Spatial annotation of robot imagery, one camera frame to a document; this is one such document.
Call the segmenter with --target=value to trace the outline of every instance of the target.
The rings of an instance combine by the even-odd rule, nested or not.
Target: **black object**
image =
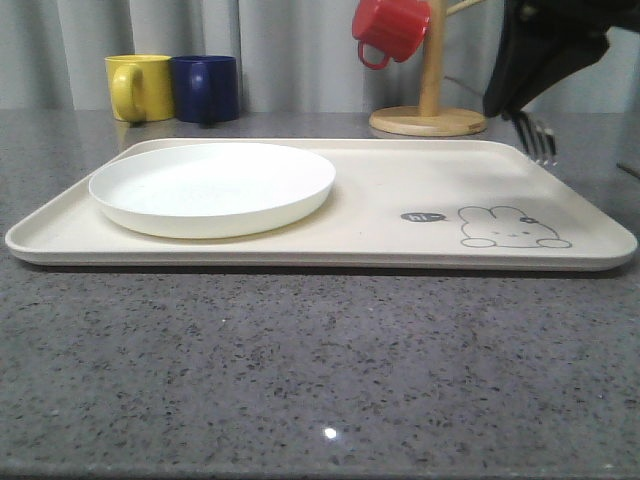
[[[640,170],[632,167],[631,165],[625,165],[624,163],[616,163],[616,166],[623,172],[626,172],[632,177],[636,177],[640,180]]]
[[[547,88],[596,63],[612,26],[640,32],[640,0],[505,0],[484,114],[509,118]]]

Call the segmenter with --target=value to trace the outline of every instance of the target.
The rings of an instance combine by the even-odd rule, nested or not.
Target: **mug handle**
[[[111,84],[113,104],[116,112],[129,122],[145,119],[144,107],[136,102],[135,86],[142,82],[142,69],[128,64],[118,67]]]
[[[358,42],[358,57],[360,58],[360,61],[362,63],[364,63],[367,67],[373,69],[373,70],[381,70],[384,67],[387,66],[387,64],[389,63],[389,59],[391,57],[389,57],[389,55],[387,55],[386,53],[384,54],[384,58],[380,61],[380,63],[371,63],[369,62],[366,58],[364,58],[364,47],[365,47],[366,43],[363,42],[362,40],[360,40]]]
[[[213,91],[211,77],[204,63],[194,63],[189,69],[189,83],[193,94],[193,104],[198,112],[198,121],[208,123],[213,120]]]

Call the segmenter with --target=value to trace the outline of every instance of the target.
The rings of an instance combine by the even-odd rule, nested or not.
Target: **countertop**
[[[640,114],[540,114],[640,235]],[[139,141],[393,137],[364,114],[0,111],[2,234]],[[518,146],[492,119],[489,139]],[[599,273],[45,268],[3,245],[0,477],[640,478],[640,262]]]

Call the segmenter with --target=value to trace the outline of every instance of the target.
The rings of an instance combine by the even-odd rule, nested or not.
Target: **wooden mug stand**
[[[424,41],[424,60],[418,106],[391,107],[377,110],[369,124],[378,130],[420,137],[470,135],[483,131],[487,122],[481,113],[461,108],[440,106],[442,83],[442,51],[447,16],[446,0],[430,0],[431,20]]]

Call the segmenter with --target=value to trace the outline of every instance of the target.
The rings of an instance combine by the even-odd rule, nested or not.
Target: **fork tines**
[[[555,134],[542,120],[523,111],[506,115],[511,120],[524,153],[538,165],[556,165]]]

